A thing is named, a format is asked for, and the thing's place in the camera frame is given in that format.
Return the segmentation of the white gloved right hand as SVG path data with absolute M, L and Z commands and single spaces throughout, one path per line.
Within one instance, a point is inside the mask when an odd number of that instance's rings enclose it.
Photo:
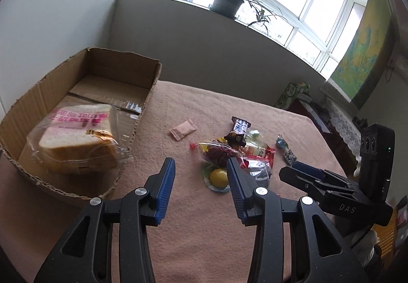
M 351 249 L 360 264 L 365 267 L 375 254 L 379 238 L 375 230 L 357 231 L 351 237 Z

